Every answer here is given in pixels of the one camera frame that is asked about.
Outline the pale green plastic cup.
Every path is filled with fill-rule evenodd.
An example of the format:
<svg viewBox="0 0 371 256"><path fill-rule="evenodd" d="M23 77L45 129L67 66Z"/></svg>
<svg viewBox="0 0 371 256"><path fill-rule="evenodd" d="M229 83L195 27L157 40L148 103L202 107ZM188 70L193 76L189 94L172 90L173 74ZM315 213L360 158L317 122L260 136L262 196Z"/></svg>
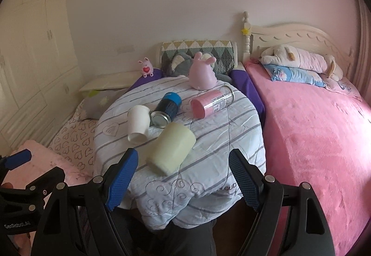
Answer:
<svg viewBox="0 0 371 256"><path fill-rule="evenodd" d="M171 122L152 142L146 164L156 173L170 176L180 168L195 142L195 135L189 128Z"/></svg>

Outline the white paper cup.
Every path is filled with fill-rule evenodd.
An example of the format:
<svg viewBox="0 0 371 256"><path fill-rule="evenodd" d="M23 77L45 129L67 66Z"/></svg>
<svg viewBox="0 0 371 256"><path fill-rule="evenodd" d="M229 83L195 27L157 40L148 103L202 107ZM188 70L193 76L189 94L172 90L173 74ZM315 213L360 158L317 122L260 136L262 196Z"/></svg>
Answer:
<svg viewBox="0 0 371 256"><path fill-rule="evenodd" d="M148 139L150 109L136 105L128 112L128 141L134 144L144 143Z"/></svg>

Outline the pink floral folded quilt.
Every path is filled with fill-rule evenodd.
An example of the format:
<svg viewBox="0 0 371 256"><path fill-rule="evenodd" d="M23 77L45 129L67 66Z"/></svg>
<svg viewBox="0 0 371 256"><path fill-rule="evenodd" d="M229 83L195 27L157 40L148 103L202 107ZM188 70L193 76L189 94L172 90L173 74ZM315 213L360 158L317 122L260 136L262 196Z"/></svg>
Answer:
<svg viewBox="0 0 371 256"><path fill-rule="evenodd" d="M31 152L31 160L9 171L4 178L3 184L1 184L3 188L24 189L27 184L56 166L64 170L65 182L69 186L84 184L91 179L90 175L80 171L61 155L52 152L36 141L26 141L17 150L13 151L11 155L24 149Z"/></svg>

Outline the striped light blue quilt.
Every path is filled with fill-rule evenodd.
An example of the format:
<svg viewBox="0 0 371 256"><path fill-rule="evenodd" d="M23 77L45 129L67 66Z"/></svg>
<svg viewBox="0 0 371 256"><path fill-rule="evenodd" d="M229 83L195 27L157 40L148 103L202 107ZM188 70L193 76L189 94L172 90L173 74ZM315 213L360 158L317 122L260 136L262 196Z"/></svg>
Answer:
<svg viewBox="0 0 371 256"><path fill-rule="evenodd" d="M154 109L167 93L180 96L171 124L151 126L143 139L130 141L128 114L142 105ZM259 114L241 91L231 105L204 119L191 111L201 92L185 76L166 77L119 97L99 119L94 136L94 174L102 175L127 149L138 153L138 166L120 206L139 210L144 224L162 230L169 223L194 228L227 212L242 194L228 157L238 149L262 173L265 147Z"/></svg>

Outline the blue black metal can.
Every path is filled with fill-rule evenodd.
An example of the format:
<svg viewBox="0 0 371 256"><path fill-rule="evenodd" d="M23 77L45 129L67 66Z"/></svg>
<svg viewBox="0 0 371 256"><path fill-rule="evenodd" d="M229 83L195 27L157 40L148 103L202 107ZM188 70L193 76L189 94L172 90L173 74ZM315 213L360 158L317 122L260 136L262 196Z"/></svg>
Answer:
<svg viewBox="0 0 371 256"><path fill-rule="evenodd" d="M155 110L150 113L150 118L153 126L165 128L176 117L182 99L175 92L166 93L160 100Z"/></svg>

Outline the grey flower pattern pillow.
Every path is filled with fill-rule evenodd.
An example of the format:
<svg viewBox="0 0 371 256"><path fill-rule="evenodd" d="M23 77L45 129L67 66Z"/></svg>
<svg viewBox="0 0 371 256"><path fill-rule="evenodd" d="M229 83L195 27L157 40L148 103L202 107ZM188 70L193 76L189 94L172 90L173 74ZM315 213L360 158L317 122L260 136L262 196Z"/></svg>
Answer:
<svg viewBox="0 0 371 256"><path fill-rule="evenodd" d="M121 90L92 90L89 92L80 110L79 121L86 119L99 120L111 104L127 91Z"/></svg>

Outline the pink fleece bed cover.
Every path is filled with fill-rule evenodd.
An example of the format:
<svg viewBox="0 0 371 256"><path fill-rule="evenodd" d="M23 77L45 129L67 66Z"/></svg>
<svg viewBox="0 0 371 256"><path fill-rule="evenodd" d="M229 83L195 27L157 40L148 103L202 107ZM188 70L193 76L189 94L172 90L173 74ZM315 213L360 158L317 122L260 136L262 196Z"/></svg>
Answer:
<svg viewBox="0 0 371 256"><path fill-rule="evenodd" d="M347 254L370 219L370 106L314 85L274 82L258 63L245 69L265 106L267 172L313 186L335 252Z"/></svg>

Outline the pink clear glass bottle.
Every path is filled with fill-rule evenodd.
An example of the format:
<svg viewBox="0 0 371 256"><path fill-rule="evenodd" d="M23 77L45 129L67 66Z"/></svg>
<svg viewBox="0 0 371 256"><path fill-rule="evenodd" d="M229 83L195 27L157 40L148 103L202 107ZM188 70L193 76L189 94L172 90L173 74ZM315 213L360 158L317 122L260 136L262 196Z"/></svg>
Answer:
<svg viewBox="0 0 371 256"><path fill-rule="evenodd" d="M214 90L209 90L191 100L193 116L196 119L204 119L225 109L231 105L234 100L235 94L228 85L222 85Z"/></svg>

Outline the small pink bunny toy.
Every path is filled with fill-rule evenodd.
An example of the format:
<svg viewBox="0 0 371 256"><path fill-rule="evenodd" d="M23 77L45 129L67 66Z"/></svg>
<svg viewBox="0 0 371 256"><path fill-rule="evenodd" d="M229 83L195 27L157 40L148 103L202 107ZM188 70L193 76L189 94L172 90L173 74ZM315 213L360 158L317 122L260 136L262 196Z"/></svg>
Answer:
<svg viewBox="0 0 371 256"><path fill-rule="evenodd" d="M154 75L154 67L147 57L145 57L143 60L139 60L138 64L141 67L141 74L144 78Z"/></svg>

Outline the blue cartoon pillow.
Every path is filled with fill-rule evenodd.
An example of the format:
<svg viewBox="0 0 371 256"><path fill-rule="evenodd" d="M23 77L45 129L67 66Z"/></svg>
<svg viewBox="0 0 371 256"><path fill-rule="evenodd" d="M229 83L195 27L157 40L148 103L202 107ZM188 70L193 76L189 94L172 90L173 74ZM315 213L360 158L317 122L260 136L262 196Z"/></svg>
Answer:
<svg viewBox="0 0 371 256"><path fill-rule="evenodd" d="M263 65L272 81L305 83L324 88L326 83L316 72L279 65Z"/></svg>

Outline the pink rabbit shaped lamp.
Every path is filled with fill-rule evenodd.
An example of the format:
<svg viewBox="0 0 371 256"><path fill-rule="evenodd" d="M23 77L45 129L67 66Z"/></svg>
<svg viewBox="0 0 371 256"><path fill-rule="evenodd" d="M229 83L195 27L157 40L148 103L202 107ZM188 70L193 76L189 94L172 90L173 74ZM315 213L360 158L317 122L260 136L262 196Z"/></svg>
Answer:
<svg viewBox="0 0 371 256"><path fill-rule="evenodd" d="M196 90L210 90L216 86L217 78L211 64L216 62L215 57L206 61L201 60L202 52L194 55L192 66L189 70L189 82L191 87Z"/></svg>

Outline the long white pink plush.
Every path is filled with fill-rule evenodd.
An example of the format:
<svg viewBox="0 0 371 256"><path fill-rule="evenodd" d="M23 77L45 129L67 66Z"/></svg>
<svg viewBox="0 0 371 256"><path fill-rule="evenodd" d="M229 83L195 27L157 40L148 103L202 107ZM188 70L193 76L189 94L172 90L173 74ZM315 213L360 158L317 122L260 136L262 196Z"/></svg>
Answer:
<svg viewBox="0 0 371 256"><path fill-rule="evenodd" d="M334 81L343 78L343 70L333 55L320 55L288 44L269 47L261 53L260 62L264 65L273 64L325 74Z"/></svg>

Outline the diamond pattern quilted cushion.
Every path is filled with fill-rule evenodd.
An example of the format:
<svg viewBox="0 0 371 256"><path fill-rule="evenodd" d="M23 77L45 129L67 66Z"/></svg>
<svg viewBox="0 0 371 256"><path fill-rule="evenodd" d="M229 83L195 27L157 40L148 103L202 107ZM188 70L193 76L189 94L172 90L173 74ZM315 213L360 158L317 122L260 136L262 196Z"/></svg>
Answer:
<svg viewBox="0 0 371 256"><path fill-rule="evenodd" d="M197 52L207 53L216 58L214 71L229 75L238 65L237 44L229 40L181 40L163 42L159 50L159 67L166 73L173 57L185 53L191 58Z"/></svg>

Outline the cream wooden headboard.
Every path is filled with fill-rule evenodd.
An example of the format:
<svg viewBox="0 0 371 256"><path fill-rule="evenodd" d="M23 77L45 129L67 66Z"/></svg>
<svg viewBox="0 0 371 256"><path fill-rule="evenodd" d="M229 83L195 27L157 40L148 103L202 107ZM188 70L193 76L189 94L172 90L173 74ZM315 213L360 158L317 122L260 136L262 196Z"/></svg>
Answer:
<svg viewBox="0 0 371 256"><path fill-rule="evenodd" d="M240 61L246 63L250 59L257 59L263 50L277 45L289 44L307 51L322 55L333 55L347 79L352 79L355 52L343 51L339 44L326 32L319 28L294 23L283 23L268 27L250 24L249 14L243 12L243 28L250 29L248 36L243 35L243 49Z"/></svg>

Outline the wall socket plate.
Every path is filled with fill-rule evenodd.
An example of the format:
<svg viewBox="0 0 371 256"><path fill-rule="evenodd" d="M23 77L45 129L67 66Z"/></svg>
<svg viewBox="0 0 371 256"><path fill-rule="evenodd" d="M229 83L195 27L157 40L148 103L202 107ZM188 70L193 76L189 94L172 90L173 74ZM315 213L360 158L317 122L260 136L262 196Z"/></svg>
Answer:
<svg viewBox="0 0 371 256"><path fill-rule="evenodd" d="M134 46L133 45L125 45L121 46L117 49L117 54L124 54L124 53L132 53L134 52Z"/></svg>

